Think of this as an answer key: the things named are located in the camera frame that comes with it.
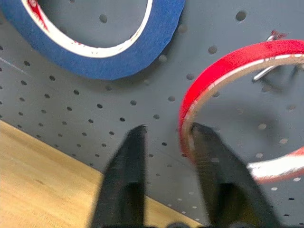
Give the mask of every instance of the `tape roll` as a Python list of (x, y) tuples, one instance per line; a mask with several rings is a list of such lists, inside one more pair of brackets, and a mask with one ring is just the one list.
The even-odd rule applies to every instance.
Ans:
[(146, 68), (170, 42), (185, 0), (148, 0), (142, 23), (129, 40), (95, 48), (62, 33), (36, 0), (0, 0), (0, 7), (31, 46), (59, 66), (88, 77), (114, 80)]
[[(195, 162), (190, 134), (195, 114), (224, 85), (269, 66), (303, 63), (304, 41), (277, 40), (243, 47), (209, 66), (191, 85), (180, 107), (179, 135), (182, 151)], [(249, 163), (247, 168), (260, 183), (296, 177), (304, 174), (304, 147), (277, 159)]]

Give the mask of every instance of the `wooden surface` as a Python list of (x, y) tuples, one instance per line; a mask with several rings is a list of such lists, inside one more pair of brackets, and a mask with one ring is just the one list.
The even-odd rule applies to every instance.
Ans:
[[(0, 121), (0, 227), (86, 228), (102, 174)], [(146, 197), (146, 225), (199, 223)]]

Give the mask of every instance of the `metal pegboard hook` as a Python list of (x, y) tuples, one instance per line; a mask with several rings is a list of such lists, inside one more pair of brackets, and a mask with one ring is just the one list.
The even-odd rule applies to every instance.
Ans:
[[(285, 34), (285, 33), (279, 33), (277, 31), (273, 30), (271, 32), (270, 36), (266, 39), (266, 41), (282, 39), (282, 38), (285, 38), (286, 36), (287, 36), (287, 34)], [(275, 68), (277, 68), (277, 66), (267, 67), (266, 69), (264, 69), (260, 73), (258, 73), (256, 76), (254, 76), (252, 81), (256, 82), (257, 80), (261, 79), (262, 77), (264, 77), (266, 74), (268, 74), (270, 71), (272, 71)]]

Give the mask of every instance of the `pegboard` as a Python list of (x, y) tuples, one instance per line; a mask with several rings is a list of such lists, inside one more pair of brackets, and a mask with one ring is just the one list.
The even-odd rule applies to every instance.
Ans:
[[(274, 29), (304, 39), (303, 6), (300, 0), (189, 0), (159, 58), (138, 74), (112, 82), (59, 68), (0, 15), (0, 117), (101, 172), (125, 133), (146, 124), (147, 195), (207, 224), (194, 167), (178, 144), (183, 95), (208, 65), (265, 40)], [(304, 71), (278, 67), (257, 83), (253, 76), (216, 93), (196, 120), (216, 128), (245, 162), (279, 157), (304, 144)], [(304, 223), (301, 177), (261, 187), (283, 223)]]

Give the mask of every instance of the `pegboard hole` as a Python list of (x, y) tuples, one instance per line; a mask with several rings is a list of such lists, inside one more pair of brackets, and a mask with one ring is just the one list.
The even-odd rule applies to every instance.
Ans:
[(296, 178), (294, 178), (294, 182), (298, 182), (298, 181), (300, 181), (301, 180), (301, 177), (296, 177)]
[(175, 101), (175, 97), (174, 96), (169, 96), (168, 101), (171, 101), (171, 102)]
[(194, 79), (194, 75), (193, 75), (193, 74), (187, 74), (187, 75), (186, 75), (186, 78), (187, 78), (188, 80), (193, 80), (193, 79)]
[(130, 101), (130, 104), (133, 105), (133, 106), (135, 106), (137, 104), (137, 102), (134, 101), (134, 100), (132, 100), (132, 101)]
[(181, 24), (179, 25), (177, 31), (180, 33), (180, 34), (183, 34), (185, 32), (187, 32), (188, 28), (187, 28), (187, 25), (184, 25), (184, 24)]
[(110, 87), (109, 85), (106, 85), (106, 86), (105, 86), (105, 89), (106, 89), (106, 91), (111, 91), (111, 90), (112, 90), (112, 87)]
[(67, 30), (66, 30), (66, 28), (65, 28), (64, 26), (60, 26), (60, 27), (59, 27), (59, 30), (60, 30), (62, 33), (67, 34)]
[(153, 116), (153, 118), (154, 118), (155, 120), (159, 120), (160, 116), (157, 115), (157, 114), (155, 114), (155, 115)]
[(281, 139), (280, 140), (280, 144), (286, 144), (288, 142), (288, 139), (286, 139), (286, 138), (283, 138), (283, 139)]
[(161, 63), (167, 62), (167, 56), (166, 55), (160, 55), (158, 57), (158, 61), (160, 61)]
[(267, 124), (265, 124), (265, 123), (261, 123), (259, 126), (258, 126), (258, 129), (259, 130), (265, 130), (267, 128)]
[(219, 92), (216, 92), (215, 94), (213, 94), (212, 96), (213, 97), (219, 97), (220, 93)]
[(215, 45), (212, 45), (211, 47), (208, 48), (208, 53), (211, 55), (215, 54), (217, 51), (218, 51), (218, 48)]
[(99, 16), (99, 20), (102, 22), (102, 23), (106, 23), (108, 21), (108, 18), (105, 14), (100, 14)]
[(26, 60), (23, 61), (23, 64), (26, 65), (27, 67), (30, 66), (30, 63), (28, 61), (26, 61)]
[(270, 90), (271, 90), (271, 87), (268, 86), (268, 85), (265, 85), (265, 86), (263, 86), (263, 88), (262, 88), (262, 92), (264, 92), (264, 93), (269, 92)]
[(239, 11), (236, 14), (236, 20), (237, 21), (243, 21), (243, 20), (245, 20), (245, 18), (246, 18), (246, 12), (245, 11)]
[(219, 159), (218, 158), (211, 158), (211, 162), (212, 163), (219, 163)]
[(148, 79), (144, 80), (143, 83), (144, 83), (146, 86), (150, 85), (150, 81), (149, 81)]
[(256, 158), (261, 158), (261, 157), (263, 157), (263, 154), (262, 154), (262, 153), (257, 153), (257, 154), (256, 154)]
[(287, 110), (292, 111), (296, 108), (296, 106), (294, 104), (291, 104), (289, 106), (287, 106)]
[(55, 80), (56, 80), (55, 77), (52, 76), (52, 75), (50, 75), (48, 78), (49, 78), (51, 81), (55, 81)]

